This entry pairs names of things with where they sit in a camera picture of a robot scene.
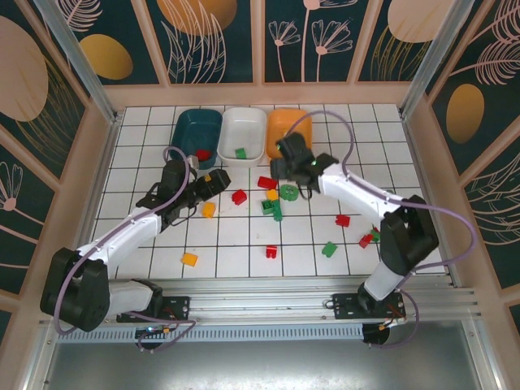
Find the orange plastic bin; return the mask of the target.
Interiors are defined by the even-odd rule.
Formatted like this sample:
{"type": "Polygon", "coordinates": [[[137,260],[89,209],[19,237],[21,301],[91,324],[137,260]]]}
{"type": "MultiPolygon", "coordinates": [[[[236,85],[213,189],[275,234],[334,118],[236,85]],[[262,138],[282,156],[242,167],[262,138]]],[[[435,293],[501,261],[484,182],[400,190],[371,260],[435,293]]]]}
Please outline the orange plastic bin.
{"type": "MultiPolygon", "coordinates": [[[[267,118],[266,128],[266,154],[269,159],[281,158],[276,142],[304,115],[304,110],[281,108],[273,110],[267,118]]],[[[300,122],[294,132],[300,133],[305,139],[307,148],[312,146],[312,119],[305,118],[300,122]]]]}

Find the aluminium corner post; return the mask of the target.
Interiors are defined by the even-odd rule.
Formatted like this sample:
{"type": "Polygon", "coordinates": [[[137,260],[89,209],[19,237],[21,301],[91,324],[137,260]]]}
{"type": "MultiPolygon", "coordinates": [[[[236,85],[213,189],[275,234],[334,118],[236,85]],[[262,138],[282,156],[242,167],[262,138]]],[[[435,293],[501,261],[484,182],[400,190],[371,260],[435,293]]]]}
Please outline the aluminium corner post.
{"type": "Polygon", "coordinates": [[[475,0],[454,0],[449,8],[443,23],[440,25],[439,32],[430,44],[401,103],[399,111],[403,121],[411,118],[426,91],[426,87],[430,84],[462,25],[467,20],[474,3],[475,0]]]}
{"type": "Polygon", "coordinates": [[[32,1],[101,113],[113,124],[117,111],[76,37],[76,33],[88,32],[102,15],[101,0],[32,1]]]}

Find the white plastic bin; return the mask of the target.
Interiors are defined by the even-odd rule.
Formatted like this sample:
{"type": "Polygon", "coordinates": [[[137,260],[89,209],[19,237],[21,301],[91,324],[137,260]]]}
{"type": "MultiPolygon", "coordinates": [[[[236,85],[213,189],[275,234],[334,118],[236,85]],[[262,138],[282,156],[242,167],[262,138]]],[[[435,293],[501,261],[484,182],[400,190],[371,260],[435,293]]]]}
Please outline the white plastic bin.
{"type": "Polygon", "coordinates": [[[224,166],[256,167],[264,157],[267,114],[258,108],[232,107],[223,113],[217,154],[224,166]],[[238,159],[235,150],[244,148],[247,159],[238,159]]]}

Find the grey metal sheet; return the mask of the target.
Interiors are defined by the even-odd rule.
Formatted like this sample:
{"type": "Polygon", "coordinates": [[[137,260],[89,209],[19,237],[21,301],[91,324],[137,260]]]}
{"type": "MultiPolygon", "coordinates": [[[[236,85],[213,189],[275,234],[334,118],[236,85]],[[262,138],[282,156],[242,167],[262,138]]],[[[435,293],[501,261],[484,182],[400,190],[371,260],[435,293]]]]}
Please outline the grey metal sheet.
{"type": "Polygon", "coordinates": [[[395,349],[360,340],[130,343],[43,340],[27,390],[504,390],[483,335],[465,321],[392,330],[395,349]]]}

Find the teal plastic bin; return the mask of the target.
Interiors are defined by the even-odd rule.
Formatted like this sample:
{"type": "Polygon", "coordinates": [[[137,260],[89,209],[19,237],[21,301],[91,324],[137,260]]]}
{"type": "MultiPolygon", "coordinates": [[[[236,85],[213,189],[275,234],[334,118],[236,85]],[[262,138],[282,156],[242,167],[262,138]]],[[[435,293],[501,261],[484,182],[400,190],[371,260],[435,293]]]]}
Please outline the teal plastic bin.
{"type": "Polygon", "coordinates": [[[211,109],[188,109],[177,120],[170,146],[182,150],[188,157],[205,150],[210,156],[199,162],[200,170],[208,170],[215,165],[217,147],[223,122],[223,115],[211,109]]]}

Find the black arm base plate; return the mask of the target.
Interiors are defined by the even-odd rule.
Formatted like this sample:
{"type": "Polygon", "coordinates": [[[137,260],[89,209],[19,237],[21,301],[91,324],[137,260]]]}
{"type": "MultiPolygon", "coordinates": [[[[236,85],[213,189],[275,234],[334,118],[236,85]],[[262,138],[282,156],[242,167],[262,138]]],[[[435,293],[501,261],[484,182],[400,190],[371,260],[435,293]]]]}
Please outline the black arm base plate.
{"type": "Polygon", "coordinates": [[[372,310],[365,310],[358,301],[357,293],[337,293],[332,295],[331,309],[336,319],[387,320],[406,317],[403,296],[393,292],[372,310]]]}
{"type": "Polygon", "coordinates": [[[135,310],[140,316],[130,314],[129,311],[111,314],[116,317],[118,323],[150,323],[150,318],[154,322],[170,323],[176,320],[187,320],[190,312],[190,297],[169,296],[152,297],[149,305],[141,311],[135,310]]]}

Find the aluminium mounting rail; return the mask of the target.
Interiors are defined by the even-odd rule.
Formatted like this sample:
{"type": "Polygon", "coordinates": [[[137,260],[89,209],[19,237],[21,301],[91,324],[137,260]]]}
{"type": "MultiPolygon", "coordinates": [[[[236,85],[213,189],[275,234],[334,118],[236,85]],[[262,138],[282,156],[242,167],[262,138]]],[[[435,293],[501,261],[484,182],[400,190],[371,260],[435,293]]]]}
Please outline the aluminium mounting rail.
{"type": "MultiPolygon", "coordinates": [[[[324,304],[335,293],[354,293],[363,276],[157,279],[166,296],[188,296],[190,319],[201,326],[330,323],[324,304]]],[[[416,275],[403,289],[408,320],[475,319],[475,292],[457,288],[448,275],[416,275]]]]}

